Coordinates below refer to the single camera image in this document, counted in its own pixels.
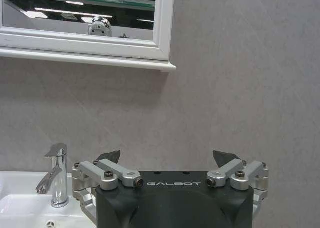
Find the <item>sink basin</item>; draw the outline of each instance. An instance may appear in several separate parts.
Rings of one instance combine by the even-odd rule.
[[[95,228],[72,197],[68,174],[69,204],[51,206],[52,194],[37,194],[44,172],[0,171],[0,228]]]

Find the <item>chrome faucet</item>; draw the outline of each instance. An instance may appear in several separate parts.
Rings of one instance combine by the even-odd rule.
[[[52,170],[40,181],[36,187],[36,192],[38,194],[47,194],[52,187],[51,206],[54,208],[64,207],[69,203],[67,146],[63,143],[54,144],[44,157],[52,158]]]

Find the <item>logo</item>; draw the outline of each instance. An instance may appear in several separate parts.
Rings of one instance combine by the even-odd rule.
[[[148,182],[146,185],[150,187],[191,187],[191,186],[199,186],[201,182]]]

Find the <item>reflected ceiling light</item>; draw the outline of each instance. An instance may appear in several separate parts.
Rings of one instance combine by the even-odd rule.
[[[82,3],[82,2],[76,2],[76,1],[66,1],[65,3],[78,5],[78,6],[83,6],[84,5],[84,3]]]
[[[32,19],[34,19],[34,18],[47,19],[48,18],[48,16],[46,16],[42,12],[37,12],[37,11],[24,11],[23,14],[25,14],[27,17],[32,18]]]
[[[85,23],[91,23],[92,19],[92,17],[81,17],[81,20],[83,20]]]
[[[139,22],[150,22],[150,23],[155,23],[154,20],[148,20],[148,19],[137,19]]]
[[[35,8],[35,10],[36,10],[36,11],[42,11],[42,12],[67,13],[67,14],[80,15],[80,16],[89,16],[89,17],[113,18],[112,15],[90,14],[90,13],[82,13],[82,12],[73,12],[73,11],[66,11],[66,10],[58,10],[58,9]]]

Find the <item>screw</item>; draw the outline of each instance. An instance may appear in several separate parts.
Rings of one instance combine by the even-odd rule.
[[[140,187],[142,187],[144,185],[144,183],[145,183],[145,181],[143,179],[138,178],[134,182],[134,187],[140,188]]]
[[[246,174],[243,171],[237,171],[235,173],[235,176],[238,177],[238,178],[243,178],[243,177],[245,177],[245,175]]]
[[[112,171],[106,171],[104,173],[104,177],[105,178],[110,178],[110,177],[114,177],[114,173]]]
[[[207,179],[206,180],[206,184],[208,185],[208,187],[213,188],[216,185],[216,180],[214,179]]]

